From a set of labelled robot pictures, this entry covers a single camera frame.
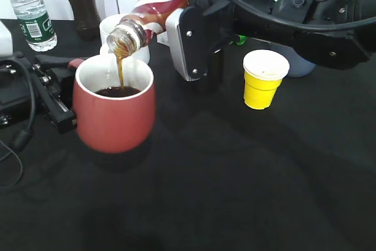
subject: coffee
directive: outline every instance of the coffee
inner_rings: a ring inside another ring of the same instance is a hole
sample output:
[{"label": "coffee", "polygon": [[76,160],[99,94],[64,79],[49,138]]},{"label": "coffee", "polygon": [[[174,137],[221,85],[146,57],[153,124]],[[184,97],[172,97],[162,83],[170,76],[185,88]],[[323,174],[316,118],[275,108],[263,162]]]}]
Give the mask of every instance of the coffee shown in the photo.
[{"label": "coffee", "polygon": [[125,86],[124,88],[121,88],[120,86],[113,86],[111,88],[101,89],[100,91],[97,91],[96,94],[105,97],[122,98],[136,95],[140,92],[140,90],[130,86]]}]

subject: bottle neck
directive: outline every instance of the bottle neck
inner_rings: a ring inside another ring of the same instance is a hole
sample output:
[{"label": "bottle neck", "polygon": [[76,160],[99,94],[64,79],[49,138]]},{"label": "bottle neck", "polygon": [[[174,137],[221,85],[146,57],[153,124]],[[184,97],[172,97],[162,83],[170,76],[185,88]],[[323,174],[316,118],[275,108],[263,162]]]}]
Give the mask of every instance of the bottle neck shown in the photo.
[{"label": "bottle neck", "polygon": [[109,49],[122,58],[131,56],[146,43],[146,32],[134,19],[121,21],[107,38]]}]

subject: dark liquid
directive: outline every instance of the dark liquid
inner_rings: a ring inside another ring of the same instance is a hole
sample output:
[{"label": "dark liquid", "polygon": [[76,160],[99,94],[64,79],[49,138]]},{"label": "dark liquid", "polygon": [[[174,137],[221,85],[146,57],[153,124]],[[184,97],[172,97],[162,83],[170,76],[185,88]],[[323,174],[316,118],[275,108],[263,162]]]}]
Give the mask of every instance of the dark liquid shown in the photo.
[{"label": "dark liquid", "polygon": [[100,17],[95,0],[68,0],[75,17],[79,36],[86,40],[99,37]]},{"label": "dark liquid", "polygon": [[125,91],[124,77],[123,77],[123,57],[117,56],[117,71],[119,72],[120,88]]},{"label": "dark liquid", "polygon": [[105,88],[97,91],[96,94],[102,95],[105,97],[121,98],[136,95],[141,91],[136,88],[131,88],[130,86],[125,86],[124,90],[119,86],[114,86],[112,88]]}]

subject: yellow cup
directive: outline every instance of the yellow cup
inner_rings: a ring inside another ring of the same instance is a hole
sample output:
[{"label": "yellow cup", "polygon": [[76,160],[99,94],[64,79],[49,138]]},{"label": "yellow cup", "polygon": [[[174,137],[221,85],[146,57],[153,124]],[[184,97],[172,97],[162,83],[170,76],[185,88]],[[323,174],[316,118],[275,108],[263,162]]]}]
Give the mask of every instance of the yellow cup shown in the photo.
[{"label": "yellow cup", "polygon": [[243,66],[246,105],[256,110],[268,108],[290,70],[288,60],[274,51],[256,50],[244,57]]}]

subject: screw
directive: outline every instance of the screw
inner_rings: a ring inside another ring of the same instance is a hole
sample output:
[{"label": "screw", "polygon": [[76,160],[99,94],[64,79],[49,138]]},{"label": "screw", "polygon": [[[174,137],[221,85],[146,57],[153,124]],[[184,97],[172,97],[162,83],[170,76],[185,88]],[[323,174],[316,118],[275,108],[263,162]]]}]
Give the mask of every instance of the screw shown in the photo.
[{"label": "screw", "polygon": [[47,83],[49,83],[51,81],[51,77],[50,76],[43,76],[40,78],[41,82],[46,85]]},{"label": "screw", "polygon": [[6,126],[9,125],[9,117],[5,115],[0,116],[0,125]]}]

